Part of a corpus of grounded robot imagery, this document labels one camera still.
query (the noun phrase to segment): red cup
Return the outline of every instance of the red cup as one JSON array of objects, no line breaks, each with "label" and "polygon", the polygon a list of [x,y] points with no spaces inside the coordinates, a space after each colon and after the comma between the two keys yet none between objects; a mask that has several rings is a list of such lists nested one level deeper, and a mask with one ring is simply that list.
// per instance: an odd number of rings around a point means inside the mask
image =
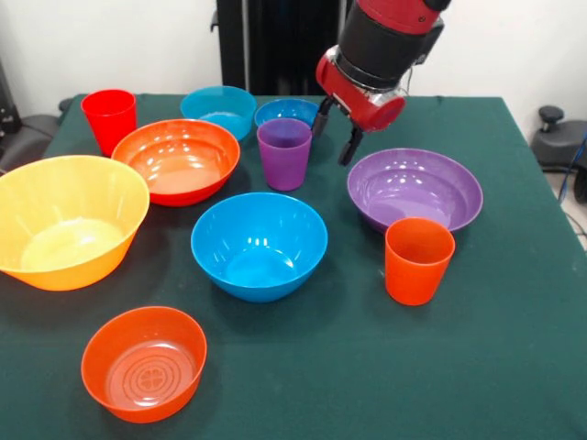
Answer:
[{"label": "red cup", "polygon": [[408,217],[385,233],[385,287],[403,305],[432,300],[455,252],[450,231],[432,220]]},{"label": "red cup", "polygon": [[88,94],[82,100],[82,111],[98,146],[108,158],[118,142],[137,129],[137,98],[124,90]]}]

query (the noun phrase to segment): purple cup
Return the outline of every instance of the purple cup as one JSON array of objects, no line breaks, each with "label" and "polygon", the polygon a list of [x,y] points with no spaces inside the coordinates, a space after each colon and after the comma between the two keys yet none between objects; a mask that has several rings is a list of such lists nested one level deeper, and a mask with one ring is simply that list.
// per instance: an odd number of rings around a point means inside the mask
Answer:
[{"label": "purple cup", "polygon": [[277,191],[302,186],[312,145],[310,127],[296,119],[273,119],[259,127],[257,139],[267,184]]}]

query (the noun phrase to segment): orange bowl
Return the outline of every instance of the orange bowl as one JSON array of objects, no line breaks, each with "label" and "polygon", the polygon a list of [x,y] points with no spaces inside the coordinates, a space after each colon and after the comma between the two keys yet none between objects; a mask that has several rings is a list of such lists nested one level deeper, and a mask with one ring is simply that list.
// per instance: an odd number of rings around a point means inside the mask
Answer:
[{"label": "orange bowl", "polygon": [[221,126],[173,119],[130,133],[118,143],[112,159],[143,176],[153,203],[187,206],[222,188],[237,167],[240,146]]},{"label": "orange bowl", "polygon": [[83,385],[116,417],[158,422],[194,396],[207,345],[202,327],[170,307],[122,313],[100,328],[82,357]]},{"label": "orange bowl", "polygon": [[46,291],[71,291],[120,264],[149,190],[125,164],[61,156],[0,177],[0,207],[0,270]]}]

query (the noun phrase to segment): white wall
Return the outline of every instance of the white wall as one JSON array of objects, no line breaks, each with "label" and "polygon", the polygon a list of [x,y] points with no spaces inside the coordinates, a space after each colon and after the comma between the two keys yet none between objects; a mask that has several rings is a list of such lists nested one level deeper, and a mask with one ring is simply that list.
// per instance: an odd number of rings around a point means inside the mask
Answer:
[{"label": "white wall", "polygon": [[215,0],[0,0],[0,57],[23,116],[118,87],[188,93],[220,84]]},{"label": "white wall", "polygon": [[[220,83],[215,0],[0,0],[0,57],[23,115],[104,87]],[[561,105],[587,118],[585,0],[453,0],[413,94],[501,95],[522,131]]]}]

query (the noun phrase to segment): yellow bowl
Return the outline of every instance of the yellow bowl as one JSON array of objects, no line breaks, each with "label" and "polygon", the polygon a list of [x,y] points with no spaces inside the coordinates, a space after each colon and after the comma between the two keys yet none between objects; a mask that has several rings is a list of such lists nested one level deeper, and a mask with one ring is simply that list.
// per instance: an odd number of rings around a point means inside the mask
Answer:
[{"label": "yellow bowl", "polygon": [[89,286],[127,254],[147,183],[97,156],[33,162],[0,177],[0,270],[46,291]]}]

